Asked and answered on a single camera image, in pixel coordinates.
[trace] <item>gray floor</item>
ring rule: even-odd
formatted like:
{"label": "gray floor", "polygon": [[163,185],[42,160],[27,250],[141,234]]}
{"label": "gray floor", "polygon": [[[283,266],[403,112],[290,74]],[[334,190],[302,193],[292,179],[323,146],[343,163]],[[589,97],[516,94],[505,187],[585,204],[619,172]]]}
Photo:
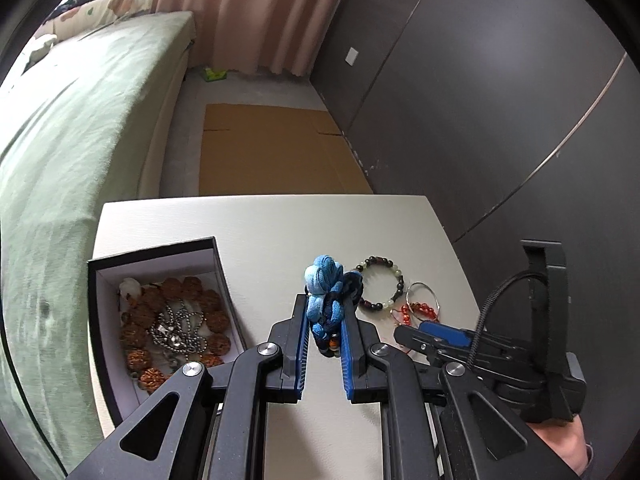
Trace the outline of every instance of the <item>gray floor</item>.
{"label": "gray floor", "polygon": [[326,110],[311,83],[304,78],[233,72],[225,80],[207,83],[196,69],[189,70],[169,127],[160,181],[161,198],[198,195],[204,113],[206,105],[214,103]]}

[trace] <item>cardboard box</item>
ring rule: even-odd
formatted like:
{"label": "cardboard box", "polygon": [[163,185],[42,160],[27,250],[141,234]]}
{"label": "cardboard box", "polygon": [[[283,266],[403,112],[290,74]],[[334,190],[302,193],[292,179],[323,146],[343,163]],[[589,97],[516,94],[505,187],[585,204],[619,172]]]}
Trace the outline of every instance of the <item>cardboard box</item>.
{"label": "cardboard box", "polygon": [[[162,282],[168,277],[183,279],[185,276],[197,276],[204,289],[212,288],[220,295],[223,309],[231,320],[231,326],[225,332],[231,340],[231,350],[221,359],[233,361],[245,350],[215,238],[98,258],[89,261],[88,270],[89,330],[95,366],[114,425],[119,425],[149,396],[130,376],[125,350],[120,343],[121,315],[128,307],[119,293],[124,278],[133,278],[146,285]],[[204,325],[199,333],[210,334]],[[157,353],[153,356],[153,366],[164,373],[171,371]]]}
{"label": "cardboard box", "polygon": [[370,194],[328,112],[207,105],[200,195]]}

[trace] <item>light switch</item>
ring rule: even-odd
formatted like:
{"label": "light switch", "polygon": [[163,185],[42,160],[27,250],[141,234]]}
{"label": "light switch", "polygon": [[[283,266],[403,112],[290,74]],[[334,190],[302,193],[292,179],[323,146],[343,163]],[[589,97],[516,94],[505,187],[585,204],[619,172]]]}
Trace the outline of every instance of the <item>light switch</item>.
{"label": "light switch", "polygon": [[347,53],[347,57],[345,57],[344,60],[347,63],[349,63],[351,66],[353,66],[353,63],[355,63],[357,57],[358,57],[358,51],[353,47],[351,47],[349,49],[349,52]]}

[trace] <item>table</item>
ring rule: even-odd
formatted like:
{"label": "table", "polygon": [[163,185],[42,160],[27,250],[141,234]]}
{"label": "table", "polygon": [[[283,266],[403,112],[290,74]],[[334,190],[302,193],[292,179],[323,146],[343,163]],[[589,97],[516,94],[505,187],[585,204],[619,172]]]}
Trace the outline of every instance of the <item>table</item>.
{"label": "table", "polygon": [[[248,345],[265,341],[271,325],[290,316],[303,273],[318,254],[352,269],[368,256],[392,259],[405,283],[429,283],[440,319],[473,328],[478,307],[455,252],[423,196],[282,195],[172,198],[108,203],[94,257],[215,236],[228,288]],[[365,280],[365,297],[385,301],[391,275]],[[420,301],[430,300],[424,292]],[[385,313],[358,315],[392,341]],[[345,397],[339,359],[327,359],[311,339],[302,402],[270,404],[265,479],[382,479],[380,410]],[[105,435],[113,430],[100,387],[94,393]]]}

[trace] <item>bead bracelet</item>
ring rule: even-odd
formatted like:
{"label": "bead bracelet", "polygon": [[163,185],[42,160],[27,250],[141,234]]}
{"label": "bead bracelet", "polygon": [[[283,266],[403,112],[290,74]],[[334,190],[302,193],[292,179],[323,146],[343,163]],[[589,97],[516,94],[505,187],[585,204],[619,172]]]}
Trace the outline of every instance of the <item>bead bracelet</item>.
{"label": "bead bracelet", "polygon": [[[423,286],[431,293],[436,303],[435,310],[432,307],[430,307],[427,303],[409,301],[409,294],[411,293],[412,288],[415,288],[416,286]],[[402,318],[398,319],[395,313],[402,316]],[[391,315],[394,317],[396,322],[398,322],[399,324],[407,325],[407,326],[413,325],[411,320],[412,316],[417,322],[418,326],[420,325],[421,322],[424,321],[424,319],[419,317],[418,314],[420,316],[423,316],[424,319],[427,319],[429,321],[435,321],[436,323],[440,322],[438,320],[438,315],[440,314],[440,303],[438,302],[438,297],[436,296],[436,293],[433,291],[433,289],[424,282],[413,282],[411,285],[409,285],[409,287],[407,287],[407,290],[406,290],[406,303],[402,307],[400,307],[400,310],[392,310],[391,312]]]}
{"label": "bead bracelet", "polygon": [[390,300],[384,301],[383,303],[371,303],[370,301],[365,300],[364,298],[360,298],[360,303],[358,304],[361,308],[368,308],[369,310],[382,310],[383,308],[391,308],[396,300],[402,296],[402,292],[404,292],[404,277],[402,276],[402,270],[398,269],[398,266],[393,263],[391,260],[387,260],[386,258],[382,258],[380,256],[370,256],[363,262],[360,262],[359,265],[356,266],[358,272],[362,272],[369,266],[379,265],[382,267],[388,267],[393,272],[396,280],[398,280],[398,286],[396,287],[396,291],[391,297]]}

